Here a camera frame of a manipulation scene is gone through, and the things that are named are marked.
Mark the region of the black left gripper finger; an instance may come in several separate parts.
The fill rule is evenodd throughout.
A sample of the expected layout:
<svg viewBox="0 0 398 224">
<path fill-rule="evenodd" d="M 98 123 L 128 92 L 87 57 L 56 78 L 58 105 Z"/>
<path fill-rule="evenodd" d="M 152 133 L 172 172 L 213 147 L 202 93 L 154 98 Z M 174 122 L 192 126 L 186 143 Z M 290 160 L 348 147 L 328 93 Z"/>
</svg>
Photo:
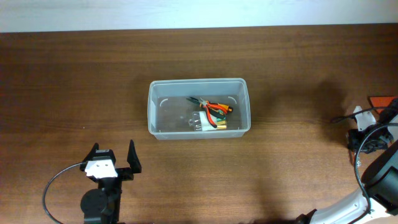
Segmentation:
<svg viewBox="0 0 398 224">
<path fill-rule="evenodd" d="M 82 160 L 82 163 L 87 163 L 88 161 L 92 160 L 98 149 L 99 149 L 99 144 L 96 142 L 94 143 L 93 147 L 91 148 L 87 156 Z"/>
<path fill-rule="evenodd" d="M 133 174 L 139 174 L 142 172 L 142 166 L 136 153 L 134 141 L 130 140 L 129 149 L 127 154 L 127 162 L 130 165 Z"/>
</svg>

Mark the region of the red wooden-handled scraper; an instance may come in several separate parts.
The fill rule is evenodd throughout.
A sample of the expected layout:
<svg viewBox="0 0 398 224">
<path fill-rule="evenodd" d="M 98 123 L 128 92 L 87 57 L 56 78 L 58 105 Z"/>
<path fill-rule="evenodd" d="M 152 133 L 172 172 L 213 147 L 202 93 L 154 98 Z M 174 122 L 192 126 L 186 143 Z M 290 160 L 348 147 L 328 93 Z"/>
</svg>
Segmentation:
<svg viewBox="0 0 398 224">
<path fill-rule="evenodd" d="M 380 115 L 387 108 L 392 108 L 393 112 L 397 112 L 397 103 L 394 101 L 396 96 L 369 96 L 368 101 L 372 108 L 377 108 L 376 113 Z"/>
</svg>

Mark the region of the clear screwdriver set case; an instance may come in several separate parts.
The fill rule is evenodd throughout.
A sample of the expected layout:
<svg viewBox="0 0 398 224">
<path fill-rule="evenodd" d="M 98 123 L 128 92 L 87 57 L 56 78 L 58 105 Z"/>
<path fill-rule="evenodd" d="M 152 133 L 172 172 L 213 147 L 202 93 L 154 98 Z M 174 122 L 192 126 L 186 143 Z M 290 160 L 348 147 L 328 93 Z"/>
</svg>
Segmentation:
<svg viewBox="0 0 398 224">
<path fill-rule="evenodd" d="M 210 124 L 204 111 L 194 111 L 192 113 L 192 118 L 188 120 L 188 124 L 194 129 L 194 131 L 216 131 L 227 128 L 227 122 L 225 118 L 221 119 L 213 115 L 210 115 L 210 117 L 217 125 L 216 128 Z"/>
</svg>

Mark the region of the red handled pliers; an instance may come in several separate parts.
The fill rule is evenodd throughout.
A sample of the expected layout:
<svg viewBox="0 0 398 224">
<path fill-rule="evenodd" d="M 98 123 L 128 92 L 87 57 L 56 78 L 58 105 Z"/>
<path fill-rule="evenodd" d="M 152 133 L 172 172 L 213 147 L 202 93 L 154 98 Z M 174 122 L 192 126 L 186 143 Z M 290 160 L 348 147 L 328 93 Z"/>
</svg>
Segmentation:
<svg viewBox="0 0 398 224">
<path fill-rule="evenodd" d="M 220 103 L 212 103 L 204 99 L 200 99 L 200 106 L 206 111 L 206 118 L 213 128 L 217 128 L 217 122 L 226 119 L 226 115 L 232 112 L 228 105 Z"/>
</svg>

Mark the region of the orange black pliers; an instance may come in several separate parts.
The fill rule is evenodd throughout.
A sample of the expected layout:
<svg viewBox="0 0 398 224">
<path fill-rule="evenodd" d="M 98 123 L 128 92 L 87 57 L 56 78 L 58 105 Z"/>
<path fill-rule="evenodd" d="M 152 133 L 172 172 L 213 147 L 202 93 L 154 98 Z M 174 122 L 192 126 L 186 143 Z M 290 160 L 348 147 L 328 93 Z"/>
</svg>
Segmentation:
<svg viewBox="0 0 398 224">
<path fill-rule="evenodd" d="M 197 98 L 194 97 L 189 97 L 187 98 L 188 101 L 199 105 L 201 108 L 204 108 L 202 101 L 203 100 L 198 100 Z M 216 118 L 219 119 L 225 119 L 225 115 L 228 113 L 233 112 L 233 107 L 221 103 L 214 103 L 210 101 L 206 101 L 206 105 L 208 106 L 210 110 L 210 114 Z"/>
</svg>

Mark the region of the socket bit rail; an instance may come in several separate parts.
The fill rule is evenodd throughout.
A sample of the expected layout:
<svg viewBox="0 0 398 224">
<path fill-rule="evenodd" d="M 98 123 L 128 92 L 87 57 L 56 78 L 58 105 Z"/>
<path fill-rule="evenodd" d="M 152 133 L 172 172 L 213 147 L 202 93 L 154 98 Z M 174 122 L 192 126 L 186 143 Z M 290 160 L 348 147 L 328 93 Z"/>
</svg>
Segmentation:
<svg viewBox="0 0 398 224">
<path fill-rule="evenodd" d="M 352 166 L 360 167 L 361 166 L 361 161 L 360 158 L 356 158 L 356 152 L 355 151 L 349 151 L 349 160 Z"/>
</svg>

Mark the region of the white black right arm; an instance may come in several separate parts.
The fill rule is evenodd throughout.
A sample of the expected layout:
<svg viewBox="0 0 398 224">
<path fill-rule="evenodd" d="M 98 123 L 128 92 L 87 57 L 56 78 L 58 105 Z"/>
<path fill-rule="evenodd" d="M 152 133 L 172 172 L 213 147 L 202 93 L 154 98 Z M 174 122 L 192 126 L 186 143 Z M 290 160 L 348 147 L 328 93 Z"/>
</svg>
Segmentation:
<svg viewBox="0 0 398 224">
<path fill-rule="evenodd" d="M 331 119 L 356 122 L 346 137 L 358 189 L 327 208 L 299 215 L 296 223 L 367 223 L 397 215 L 397 97 L 368 100 L 370 108 L 357 106 L 352 114 Z"/>
</svg>

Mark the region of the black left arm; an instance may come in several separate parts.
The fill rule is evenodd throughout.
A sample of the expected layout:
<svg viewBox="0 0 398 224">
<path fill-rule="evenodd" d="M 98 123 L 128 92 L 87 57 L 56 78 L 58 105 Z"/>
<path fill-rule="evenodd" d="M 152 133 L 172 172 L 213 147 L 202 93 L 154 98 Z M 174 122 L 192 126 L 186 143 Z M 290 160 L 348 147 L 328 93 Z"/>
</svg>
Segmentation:
<svg viewBox="0 0 398 224">
<path fill-rule="evenodd" d="M 80 170 L 98 184 L 97 188 L 87 191 L 81 198 L 80 208 L 84 214 L 84 223 L 119 222 L 122 184 L 134 180 L 134 175 L 142 172 L 133 140 L 129 142 L 127 163 L 128 167 L 115 167 L 114 152 L 100 149 L 97 143 L 83 159 Z"/>
</svg>

